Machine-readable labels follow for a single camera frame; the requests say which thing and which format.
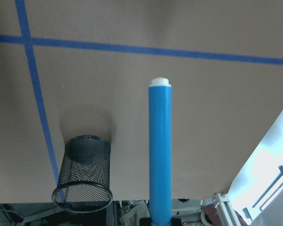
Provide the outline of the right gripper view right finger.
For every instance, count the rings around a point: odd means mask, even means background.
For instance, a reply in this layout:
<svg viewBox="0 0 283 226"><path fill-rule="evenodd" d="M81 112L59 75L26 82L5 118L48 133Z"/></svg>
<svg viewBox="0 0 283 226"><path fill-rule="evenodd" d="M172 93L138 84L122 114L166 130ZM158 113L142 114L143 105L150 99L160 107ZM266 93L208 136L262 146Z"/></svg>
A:
<svg viewBox="0 0 283 226"><path fill-rule="evenodd" d="M183 226L180 218L171 218L171 226Z"/></svg>

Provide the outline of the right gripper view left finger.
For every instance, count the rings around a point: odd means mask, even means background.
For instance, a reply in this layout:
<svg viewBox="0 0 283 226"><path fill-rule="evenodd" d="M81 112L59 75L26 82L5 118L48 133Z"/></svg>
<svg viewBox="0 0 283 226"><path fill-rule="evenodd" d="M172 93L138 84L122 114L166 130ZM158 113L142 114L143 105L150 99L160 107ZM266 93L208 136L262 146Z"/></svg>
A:
<svg viewBox="0 0 283 226"><path fill-rule="evenodd" d="M151 218L141 218L140 226L151 226Z"/></svg>

